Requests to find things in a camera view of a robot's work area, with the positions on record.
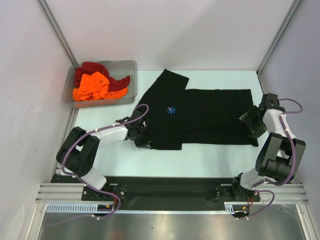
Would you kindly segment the black t-shirt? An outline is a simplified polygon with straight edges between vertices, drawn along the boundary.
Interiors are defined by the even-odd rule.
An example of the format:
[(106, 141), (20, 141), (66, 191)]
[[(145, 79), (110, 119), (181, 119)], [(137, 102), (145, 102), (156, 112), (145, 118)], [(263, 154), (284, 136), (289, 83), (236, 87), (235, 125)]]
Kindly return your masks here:
[(165, 69), (140, 98), (149, 106), (147, 132), (155, 150), (183, 144), (252, 145), (240, 117), (253, 107), (250, 89), (188, 89), (189, 78)]

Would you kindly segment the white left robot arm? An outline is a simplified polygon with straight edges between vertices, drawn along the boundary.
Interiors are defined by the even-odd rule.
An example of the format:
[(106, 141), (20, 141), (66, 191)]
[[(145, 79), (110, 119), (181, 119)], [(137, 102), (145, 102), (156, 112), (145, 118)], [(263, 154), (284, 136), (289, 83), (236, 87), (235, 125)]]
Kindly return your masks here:
[(126, 124), (117, 121), (113, 125), (87, 132), (81, 127), (74, 127), (59, 151), (56, 161), (61, 164), (65, 174), (79, 177), (93, 187), (93, 194), (100, 200), (110, 196), (111, 188), (107, 178), (94, 167), (97, 151), (100, 147), (113, 142), (132, 140), (137, 147), (150, 147), (147, 133), (147, 121), (138, 120)]

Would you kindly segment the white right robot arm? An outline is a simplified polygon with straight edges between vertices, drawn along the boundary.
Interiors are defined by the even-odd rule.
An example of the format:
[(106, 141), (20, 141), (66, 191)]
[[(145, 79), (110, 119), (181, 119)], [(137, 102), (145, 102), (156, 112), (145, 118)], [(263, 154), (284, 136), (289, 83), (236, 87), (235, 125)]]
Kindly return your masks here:
[(240, 117), (254, 137), (268, 132), (268, 138), (257, 156), (255, 167), (233, 179), (230, 195), (244, 201), (258, 192), (264, 184), (282, 186), (290, 182), (297, 172), (306, 149), (287, 122), (287, 113), (280, 106), (253, 106)]

